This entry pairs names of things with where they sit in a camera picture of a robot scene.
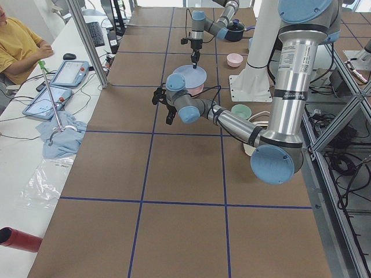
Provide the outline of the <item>person in yellow shirt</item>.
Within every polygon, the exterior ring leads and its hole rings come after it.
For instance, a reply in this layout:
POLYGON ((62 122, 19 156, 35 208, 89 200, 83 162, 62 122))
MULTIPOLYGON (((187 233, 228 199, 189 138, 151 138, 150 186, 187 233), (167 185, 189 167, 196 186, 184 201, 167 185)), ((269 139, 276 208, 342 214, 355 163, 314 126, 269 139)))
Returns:
POLYGON ((15 85, 27 80, 38 61, 54 55, 51 44, 1 8, 1 74, 15 85))

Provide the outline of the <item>clear plastic bag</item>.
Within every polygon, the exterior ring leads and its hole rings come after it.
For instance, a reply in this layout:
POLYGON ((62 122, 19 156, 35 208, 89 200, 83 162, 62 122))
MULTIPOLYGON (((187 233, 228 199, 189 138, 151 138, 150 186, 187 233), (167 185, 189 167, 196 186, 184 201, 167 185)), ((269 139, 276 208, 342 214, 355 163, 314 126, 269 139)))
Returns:
POLYGON ((59 201, 75 155, 43 159, 22 187, 15 203, 23 209, 53 211, 59 201))

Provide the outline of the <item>upper teach pendant tablet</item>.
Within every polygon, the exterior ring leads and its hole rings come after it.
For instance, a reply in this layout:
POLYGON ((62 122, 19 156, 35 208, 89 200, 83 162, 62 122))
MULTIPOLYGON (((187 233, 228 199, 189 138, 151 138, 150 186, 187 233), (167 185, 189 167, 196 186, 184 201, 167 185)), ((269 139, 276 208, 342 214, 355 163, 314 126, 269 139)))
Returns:
POLYGON ((89 69, 87 61, 64 60, 50 81, 51 85, 76 88, 84 80, 89 69))

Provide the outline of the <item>light blue cloth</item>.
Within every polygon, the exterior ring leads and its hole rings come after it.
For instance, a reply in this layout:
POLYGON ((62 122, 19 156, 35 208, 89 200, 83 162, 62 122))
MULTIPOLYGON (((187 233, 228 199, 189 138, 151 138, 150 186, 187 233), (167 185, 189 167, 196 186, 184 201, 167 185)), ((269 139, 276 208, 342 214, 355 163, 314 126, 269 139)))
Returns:
POLYGON ((36 127, 43 141, 43 157, 46 159, 65 158, 76 154, 84 138, 87 124, 76 120, 75 116, 65 112, 58 113, 64 127, 62 132, 57 129, 55 117, 50 122, 42 122, 36 127))

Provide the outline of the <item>black keyboard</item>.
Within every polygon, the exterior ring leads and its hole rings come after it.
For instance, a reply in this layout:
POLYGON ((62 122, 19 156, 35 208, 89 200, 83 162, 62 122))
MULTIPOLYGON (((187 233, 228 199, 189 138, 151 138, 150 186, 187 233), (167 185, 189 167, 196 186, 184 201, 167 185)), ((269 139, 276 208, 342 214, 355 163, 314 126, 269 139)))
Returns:
POLYGON ((104 46, 105 42, 99 22, 97 21, 89 22, 86 23, 86 26, 88 28, 94 46, 95 47, 104 46))

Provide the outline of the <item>black computer mouse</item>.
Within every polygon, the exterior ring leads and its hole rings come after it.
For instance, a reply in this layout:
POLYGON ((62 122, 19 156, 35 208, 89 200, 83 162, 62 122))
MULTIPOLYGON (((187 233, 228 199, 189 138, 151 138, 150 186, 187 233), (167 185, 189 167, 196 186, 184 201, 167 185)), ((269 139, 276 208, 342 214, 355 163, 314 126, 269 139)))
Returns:
POLYGON ((73 53, 65 53, 63 55, 63 60, 75 60, 75 59, 76 59, 76 55, 73 53))

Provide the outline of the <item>green bowl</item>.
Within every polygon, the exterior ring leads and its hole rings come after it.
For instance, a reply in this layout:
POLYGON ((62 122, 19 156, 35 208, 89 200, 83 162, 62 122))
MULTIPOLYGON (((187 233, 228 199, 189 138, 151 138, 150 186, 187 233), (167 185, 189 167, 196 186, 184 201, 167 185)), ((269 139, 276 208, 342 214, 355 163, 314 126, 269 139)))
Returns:
POLYGON ((231 108, 231 112, 243 119, 249 119, 252 115, 251 109, 244 104, 236 104, 231 108))

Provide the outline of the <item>blue plate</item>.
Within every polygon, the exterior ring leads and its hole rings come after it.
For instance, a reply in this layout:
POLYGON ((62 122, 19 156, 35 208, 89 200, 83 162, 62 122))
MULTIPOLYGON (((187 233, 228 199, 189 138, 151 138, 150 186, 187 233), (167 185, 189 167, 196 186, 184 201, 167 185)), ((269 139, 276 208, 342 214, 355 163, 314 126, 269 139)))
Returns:
POLYGON ((199 87, 204 84, 207 79, 206 71, 200 66, 194 68, 192 64, 182 65, 176 68, 173 73, 184 76, 186 89, 199 87))

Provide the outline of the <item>teach pendant tablet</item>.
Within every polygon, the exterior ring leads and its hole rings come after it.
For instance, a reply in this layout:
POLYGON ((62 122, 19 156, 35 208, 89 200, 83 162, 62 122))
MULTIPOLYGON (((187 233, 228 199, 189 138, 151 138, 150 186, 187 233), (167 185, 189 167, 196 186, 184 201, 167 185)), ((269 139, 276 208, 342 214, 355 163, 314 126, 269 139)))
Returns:
POLYGON ((39 94, 22 111, 25 116, 41 120, 50 120, 54 116, 53 102, 57 110, 61 110, 71 98, 72 90, 66 87, 50 85, 53 99, 50 99, 48 88, 42 89, 39 94))
POLYGON ((84 80, 89 69, 87 61, 64 60, 50 81, 51 85, 76 88, 84 80))

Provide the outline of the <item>pink bowl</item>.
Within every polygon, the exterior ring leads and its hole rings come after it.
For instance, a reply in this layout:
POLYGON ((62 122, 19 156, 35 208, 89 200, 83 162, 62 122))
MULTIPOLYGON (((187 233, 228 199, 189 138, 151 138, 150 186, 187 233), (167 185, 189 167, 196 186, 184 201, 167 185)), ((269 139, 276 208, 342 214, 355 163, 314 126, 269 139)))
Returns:
POLYGON ((227 55, 227 64, 230 67, 239 67, 243 62, 243 56, 238 53, 230 53, 227 55))

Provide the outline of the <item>white toaster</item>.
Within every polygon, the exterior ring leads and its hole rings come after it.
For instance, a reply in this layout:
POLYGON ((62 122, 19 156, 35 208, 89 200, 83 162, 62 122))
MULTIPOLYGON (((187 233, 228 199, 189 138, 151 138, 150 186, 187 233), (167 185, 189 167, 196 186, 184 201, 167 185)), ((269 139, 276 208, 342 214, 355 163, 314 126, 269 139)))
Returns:
POLYGON ((270 112, 269 111, 261 111, 261 112, 258 112, 258 113, 254 114, 254 115, 252 115, 248 118, 249 122, 252 122, 254 125, 257 126, 257 130, 253 131, 253 133, 252 133, 253 137, 248 140, 248 142, 251 142, 252 145, 243 143, 244 151, 248 156, 251 156, 252 153, 254 152, 254 150, 256 149, 254 147, 254 141, 255 141, 255 139, 258 138, 259 131, 263 130, 263 129, 266 129, 268 127, 269 117, 270 117, 270 112), (259 118, 262 117, 262 116, 266 116, 268 119, 267 120, 259 120, 259 118))

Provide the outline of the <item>dark blue lidded pot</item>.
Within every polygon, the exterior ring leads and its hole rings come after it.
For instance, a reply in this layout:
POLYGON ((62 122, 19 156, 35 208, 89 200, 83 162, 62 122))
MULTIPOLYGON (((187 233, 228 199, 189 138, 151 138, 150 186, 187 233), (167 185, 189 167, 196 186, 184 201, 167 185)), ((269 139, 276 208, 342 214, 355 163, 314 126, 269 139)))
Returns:
POLYGON ((255 29, 255 25, 245 26, 239 19, 233 19, 228 23, 227 34, 225 40, 230 42, 238 42, 243 38, 245 32, 255 29))

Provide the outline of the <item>aluminium frame post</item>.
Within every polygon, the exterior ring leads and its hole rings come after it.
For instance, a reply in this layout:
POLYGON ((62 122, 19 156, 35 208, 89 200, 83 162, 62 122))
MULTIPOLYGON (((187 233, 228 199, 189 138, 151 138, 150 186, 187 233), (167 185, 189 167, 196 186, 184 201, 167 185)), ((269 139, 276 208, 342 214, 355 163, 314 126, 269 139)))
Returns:
POLYGON ((70 13, 75 21, 75 25, 79 36, 81 37, 82 43, 85 47, 85 50, 89 56, 90 62, 96 72, 100 85, 105 89, 108 85, 108 79, 106 73, 103 70, 103 66, 100 62, 99 56, 97 54, 96 48, 93 44, 92 38, 88 31, 85 19, 83 17, 81 8, 76 0, 66 0, 66 4, 70 13))

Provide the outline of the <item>metal rod green tip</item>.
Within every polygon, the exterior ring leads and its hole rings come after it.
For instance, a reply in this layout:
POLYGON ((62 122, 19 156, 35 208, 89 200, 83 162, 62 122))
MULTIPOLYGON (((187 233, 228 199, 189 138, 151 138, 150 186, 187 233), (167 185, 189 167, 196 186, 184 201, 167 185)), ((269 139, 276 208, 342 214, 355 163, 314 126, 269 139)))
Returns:
POLYGON ((59 117, 59 113, 58 113, 58 110, 57 110, 57 106, 56 106, 55 101, 54 101, 54 98, 53 98, 52 90, 50 88, 50 84, 49 84, 49 81, 48 81, 47 76, 46 76, 47 70, 45 68, 45 62, 43 60, 39 60, 38 61, 38 65, 39 65, 39 67, 41 69, 41 72, 42 72, 42 75, 43 75, 43 78, 44 78, 44 81, 45 81, 45 85, 46 85, 46 88, 48 90, 48 94, 49 94, 49 97, 50 97, 50 101, 52 103, 54 117, 55 117, 56 122, 57 122, 57 130, 59 132, 62 132, 62 131, 64 131, 64 127, 63 127, 63 125, 61 123, 61 120, 60 120, 60 117, 59 117))

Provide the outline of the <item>pink plate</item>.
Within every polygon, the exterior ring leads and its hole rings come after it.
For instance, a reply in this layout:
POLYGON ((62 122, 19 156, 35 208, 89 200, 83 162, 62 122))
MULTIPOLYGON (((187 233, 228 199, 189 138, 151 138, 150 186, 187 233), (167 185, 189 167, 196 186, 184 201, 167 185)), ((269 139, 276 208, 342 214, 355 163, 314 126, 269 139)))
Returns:
POLYGON ((203 87, 204 85, 201 84, 197 87, 193 87, 193 88, 187 88, 188 92, 190 95, 192 96, 196 96, 197 94, 201 93, 203 91, 203 87))

